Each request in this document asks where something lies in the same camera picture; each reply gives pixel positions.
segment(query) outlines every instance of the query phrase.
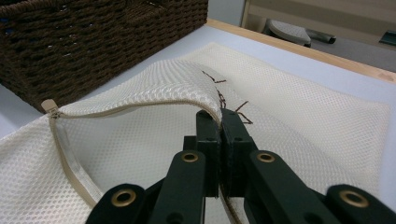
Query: mesh laundry bag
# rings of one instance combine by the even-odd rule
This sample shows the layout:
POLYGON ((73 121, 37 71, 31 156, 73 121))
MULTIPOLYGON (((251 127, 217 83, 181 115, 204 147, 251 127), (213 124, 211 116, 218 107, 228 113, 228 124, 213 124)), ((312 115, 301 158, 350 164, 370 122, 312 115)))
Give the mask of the mesh laundry bag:
MULTIPOLYGON (((308 187, 346 183, 377 195, 387 105, 211 44, 2 139, 0 222, 84 222, 108 189, 163 178, 183 136, 195 135, 195 113, 219 124, 222 107, 237 110, 258 148, 283 157, 308 187)), ((206 223, 247 223, 241 200, 230 203, 207 199, 206 223)))

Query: wooden table edge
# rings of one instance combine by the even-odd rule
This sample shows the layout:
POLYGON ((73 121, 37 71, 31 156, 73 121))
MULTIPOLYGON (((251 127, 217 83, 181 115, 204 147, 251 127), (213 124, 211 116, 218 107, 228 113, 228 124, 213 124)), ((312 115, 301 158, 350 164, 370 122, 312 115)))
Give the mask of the wooden table edge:
POLYGON ((396 84, 396 73, 372 67, 370 65, 364 64, 364 63, 357 63, 345 58, 341 58, 338 56, 331 55, 329 53, 321 52, 315 49, 309 49, 303 46, 299 46, 296 44, 292 44, 287 41, 283 41, 277 38, 273 38, 268 35, 262 35, 253 31, 249 31, 247 29, 237 27, 231 24, 224 23, 222 21, 215 21, 212 19, 207 19, 206 25, 226 31, 228 33, 234 34, 234 35, 240 35, 242 37, 246 37, 258 42, 261 42, 263 44, 267 44, 279 49, 284 49, 289 52, 293 52, 302 56, 305 56, 307 58, 311 58, 323 63, 328 63, 337 67, 344 68, 346 70, 356 72, 362 75, 365 75, 367 77, 374 77, 383 81, 386 81, 388 83, 396 84))

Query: brown woven basket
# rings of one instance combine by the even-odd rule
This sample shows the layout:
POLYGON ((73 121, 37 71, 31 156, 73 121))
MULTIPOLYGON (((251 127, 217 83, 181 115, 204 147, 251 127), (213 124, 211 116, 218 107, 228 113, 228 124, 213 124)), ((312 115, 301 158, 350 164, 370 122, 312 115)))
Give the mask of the brown woven basket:
POLYGON ((0 84, 76 101, 206 22, 208 0, 0 0, 0 84))

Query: zipper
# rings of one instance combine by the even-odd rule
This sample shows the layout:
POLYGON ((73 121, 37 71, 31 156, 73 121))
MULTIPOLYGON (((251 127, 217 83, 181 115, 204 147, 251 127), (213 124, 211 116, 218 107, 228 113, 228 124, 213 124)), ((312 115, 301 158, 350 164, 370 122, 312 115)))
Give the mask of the zipper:
POLYGON ((55 141, 55 146, 57 148, 59 157, 61 159, 64 173, 65 173, 67 179, 69 180, 70 185, 72 185, 72 187, 75 189, 75 191, 78 193, 78 195, 85 201, 85 203, 90 208, 94 208, 97 204, 97 201, 87 191, 87 189, 84 187, 84 185, 81 183, 81 181, 78 180, 76 174, 73 172, 69 163, 67 162, 67 158, 64 154, 64 150, 62 149, 62 146, 61 146, 61 143, 60 143, 60 140, 58 137, 58 132, 57 132, 57 128, 56 128, 56 119, 58 119, 58 118, 62 118, 62 119, 101 118, 101 117, 116 114, 118 112, 121 112, 123 110, 126 110, 126 109, 134 107, 134 106, 149 106, 149 105, 195 105, 195 106, 198 106, 198 107, 204 109, 205 111, 207 111, 209 113, 209 115, 216 121, 219 128, 221 128, 219 118, 215 115, 215 113, 213 113, 211 111, 211 109, 207 108, 205 105, 197 104, 196 102, 193 102, 193 101, 170 100, 170 101, 163 101, 160 103, 157 102, 157 103, 140 103, 140 104, 134 104, 134 105, 123 105, 123 106, 119 106, 119 107, 116 107, 113 109, 109 109, 107 111, 91 113, 91 114, 86 114, 86 115, 76 115, 76 116, 66 115, 65 113, 59 111, 59 107, 56 105, 56 103, 52 99, 45 100, 41 104, 41 106, 44 108, 44 110, 49 115, 49 127, 52 132, 52 136, 55 141))
POLYGON ((49 127, 53 135, 53 139, 55 141, 55 146, 58 150, 58 155, 61 159, 61 164, 64 169, 64 173, 69 180, 69 183, 75 189, 77 194, 85 201, 85 203, 90 207, 94 208, 96 206, 95 199, 91 196, 91 194, 87 191, 87 189, 81 184, 81 182, 76 177, 75 173, 69 166, 66 156, 64 155, 64 151, 62 150, 58 133, 56 129, 56 119, 62 117, 62 112, 59 111, 58 106, 55 104, 53 100, 44 101, 41 106, 46 110, 49 114, 49 127))

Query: white surface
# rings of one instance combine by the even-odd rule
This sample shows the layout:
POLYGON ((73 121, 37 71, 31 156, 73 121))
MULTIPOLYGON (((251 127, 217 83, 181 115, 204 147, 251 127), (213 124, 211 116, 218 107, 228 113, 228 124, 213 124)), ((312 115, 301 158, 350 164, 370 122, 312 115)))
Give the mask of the white surface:
MULTIPOLYGON (((134 68, 114 78, 101 88, 84 98, 108 90, 138 74, 148 65, 163 59, 176 58, 210 42, 244 52, 271 65, 326 86, 330 89, 349 93, 362 99, 386 103, 391 106, 392 116, 389 120, 389 134, 384 149, 383 165, 380 181, 380 198, 396 211, 396 86, 365 77, 335 66, 302 57, 285 50, 276 49, 237 35, 231 35, 220 30, 203 27, 191 35, 177 41, 175 44, 158 52, 134 68)), ((40 117, 40 114, 25 102, 22 102, 12 92, 0 86, 0 137, 18 130, 22 125, 40 117)))

